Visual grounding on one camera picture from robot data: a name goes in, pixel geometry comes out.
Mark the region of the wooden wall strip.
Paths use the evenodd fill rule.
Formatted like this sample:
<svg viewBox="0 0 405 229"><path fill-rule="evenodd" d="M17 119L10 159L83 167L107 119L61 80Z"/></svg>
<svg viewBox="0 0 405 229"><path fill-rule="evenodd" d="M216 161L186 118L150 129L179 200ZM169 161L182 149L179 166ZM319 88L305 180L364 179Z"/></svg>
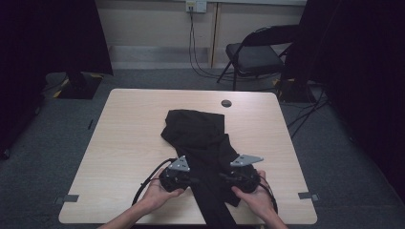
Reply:
<svg viewBox="0 0 405 229"><path fill-rule="evenodd" d="M209 67L213 68L215 66L216 49L217 49L217 31L219 18L221 17L221 4L214 2L209 3L209 8L211 9L211 38L209 47Z"/></svg>

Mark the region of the white wall socket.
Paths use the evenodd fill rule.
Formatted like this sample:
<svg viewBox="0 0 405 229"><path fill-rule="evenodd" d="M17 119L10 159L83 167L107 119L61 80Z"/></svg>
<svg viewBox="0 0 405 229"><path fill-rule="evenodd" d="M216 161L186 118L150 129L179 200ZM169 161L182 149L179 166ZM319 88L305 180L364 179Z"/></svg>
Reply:
<svg viewBox="0 0 405 229"><path fill-rule="evenodd" d="M187 12L206 13L207 2L203 0L186 0L185 10Z"/></svg>

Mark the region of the black stand base yellow tape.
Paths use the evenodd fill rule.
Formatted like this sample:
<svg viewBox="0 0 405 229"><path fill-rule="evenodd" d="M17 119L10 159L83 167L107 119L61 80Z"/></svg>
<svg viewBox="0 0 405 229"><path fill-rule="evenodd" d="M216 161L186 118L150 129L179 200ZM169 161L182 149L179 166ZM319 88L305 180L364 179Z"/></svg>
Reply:
<svg viewBox="0 0 405 229"><path fill-rule="evenodd" d="M103 76L97 73L66 73L67 79L53 95L61 99L92 99Z"/></svg>
<svg viewBox="0 0 405 229"><path fill-rule="evenodd" d="M316 101L307 84L299 85L294 79L275 79L273 86L279 101L287 103L314 103Z"/></svg>

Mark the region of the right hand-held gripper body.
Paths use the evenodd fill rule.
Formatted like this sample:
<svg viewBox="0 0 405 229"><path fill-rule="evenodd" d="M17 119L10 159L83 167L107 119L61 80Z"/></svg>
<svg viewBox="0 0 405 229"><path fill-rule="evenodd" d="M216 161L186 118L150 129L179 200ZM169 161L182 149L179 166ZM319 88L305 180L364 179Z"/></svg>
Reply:
<svg viewBox="0 0 405 229"><path fill-rule="evenodd" d="M244 193L255 191L260 183L260 176L253 164L263 160L260 156L249 155L240 155L232 160L229 165L234 185Z"/></svg>

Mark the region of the black pants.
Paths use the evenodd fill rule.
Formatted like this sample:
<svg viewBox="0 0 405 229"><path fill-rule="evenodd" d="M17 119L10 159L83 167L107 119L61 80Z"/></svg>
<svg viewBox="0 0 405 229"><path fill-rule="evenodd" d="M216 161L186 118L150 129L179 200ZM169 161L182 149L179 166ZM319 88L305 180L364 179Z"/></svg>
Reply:
<svg viewBox="0 0 405 229"><path fill-rule="evenodd" d="M186 157L190 176L198 181L191 190L208 228L237 229L227 206L238 205L240 199L222 176L231 173L230 162L238 154L224 132L224 116L171 110L165 122L161 136L178 155Z"/></svg>

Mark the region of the person's right hand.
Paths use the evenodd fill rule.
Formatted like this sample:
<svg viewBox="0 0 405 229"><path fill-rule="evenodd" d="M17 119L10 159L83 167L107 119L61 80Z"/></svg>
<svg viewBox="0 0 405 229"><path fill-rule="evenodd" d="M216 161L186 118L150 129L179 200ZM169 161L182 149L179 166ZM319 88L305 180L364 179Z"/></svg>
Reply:
<svg viewBox="0 0 405 229"><path fill-rule="evenodd" d="M232 186L231 190L234 194L242 199L249 209L265 223L272 222L277 213L273 207L271 196L269 194L269 185L266 182L266 172L259 170L260 184L252 193L244 193L236 186Z"/></svg>

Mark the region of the grey tape strip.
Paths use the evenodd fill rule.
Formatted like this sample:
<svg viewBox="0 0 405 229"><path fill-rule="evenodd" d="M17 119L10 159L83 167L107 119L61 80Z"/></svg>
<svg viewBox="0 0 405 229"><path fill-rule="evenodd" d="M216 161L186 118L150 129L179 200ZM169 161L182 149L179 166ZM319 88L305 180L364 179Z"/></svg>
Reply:
<svg viewBox="0 0 405 229"><path fill-rule="evenodd" d="M77 202L79 195L65 195L54 200L54 204L64 204L65 202Z"/></svg>
<svg viewBox="0 0 405 229"><path fill-rule="evenodd" d="M299 199L311 199L312 201L318 201L320 198L317 194L312 194L310 192L298 193Z"/></svg>

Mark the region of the grey wall skirting duct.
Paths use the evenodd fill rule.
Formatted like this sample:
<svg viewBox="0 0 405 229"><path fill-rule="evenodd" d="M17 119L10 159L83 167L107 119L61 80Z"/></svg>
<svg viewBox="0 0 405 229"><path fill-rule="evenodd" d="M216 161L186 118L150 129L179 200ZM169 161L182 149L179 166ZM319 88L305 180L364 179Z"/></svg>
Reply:
<svg viewBox="0 0 405 229"><path fill-rule="evenodd" d="M221 69L228 62L224 50L212 56L208 48L111 46L109 54L115 70Z"/></svg>

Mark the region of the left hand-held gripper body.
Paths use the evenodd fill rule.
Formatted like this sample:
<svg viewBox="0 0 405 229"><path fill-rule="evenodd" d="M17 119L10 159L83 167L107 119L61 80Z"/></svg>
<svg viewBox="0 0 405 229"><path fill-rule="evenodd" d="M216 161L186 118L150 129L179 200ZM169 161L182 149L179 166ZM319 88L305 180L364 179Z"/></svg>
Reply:
<svg viewBox="0 0 405 229"><path fill-rule="evenodd" d="M178 189L186 190L191 184L190 167L185 156L181 156L171 162L159 176L161 186L167 192Z"/></svg>

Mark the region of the black folding chair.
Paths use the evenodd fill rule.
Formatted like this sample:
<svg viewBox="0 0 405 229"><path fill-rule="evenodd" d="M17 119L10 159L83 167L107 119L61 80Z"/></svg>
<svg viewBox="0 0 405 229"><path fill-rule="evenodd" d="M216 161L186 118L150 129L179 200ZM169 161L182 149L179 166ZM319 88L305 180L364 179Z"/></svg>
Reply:
<svg viewBox="0 0 405 229"><path fill-rule="evenodd" d="M298 25L269 26L251 32L241 43L228 44L225 52L229 62L217 82L222 80L230 66L233 67L233 91L239 76L281 73L285 68L282 56L288 53L298 32Z"/></svg>

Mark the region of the person's left hand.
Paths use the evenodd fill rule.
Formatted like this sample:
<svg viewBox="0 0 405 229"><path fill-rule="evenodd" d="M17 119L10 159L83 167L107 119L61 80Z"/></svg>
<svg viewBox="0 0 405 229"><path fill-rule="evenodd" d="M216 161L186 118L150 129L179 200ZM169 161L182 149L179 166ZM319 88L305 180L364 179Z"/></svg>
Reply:
<svg viewBox="0 0 405 229"><path fill-rule="evenodd" d="M149 214L159 208L170 198L177 198L184 193L182 188L172 192L167 192L160 184L158 178L153 178L143 197L139 201L139 206L145 214Z"/></svg>

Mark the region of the black curtain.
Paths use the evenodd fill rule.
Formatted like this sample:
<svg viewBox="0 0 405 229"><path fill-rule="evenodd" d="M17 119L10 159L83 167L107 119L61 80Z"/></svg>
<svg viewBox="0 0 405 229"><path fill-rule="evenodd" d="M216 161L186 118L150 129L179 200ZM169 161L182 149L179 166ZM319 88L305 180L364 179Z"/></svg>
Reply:
<svg viewBox="0 0 405 229"><path fill-rule="evenodd" d="M34 116L49 73L112 74L96 0L0 0L0 159Z"/></svg>
<svg viewBox="0 0 405 229"><path fill-rule="evenodd" d="M307 0L286 76L325 85L405 203L405 0Z"/></svg>

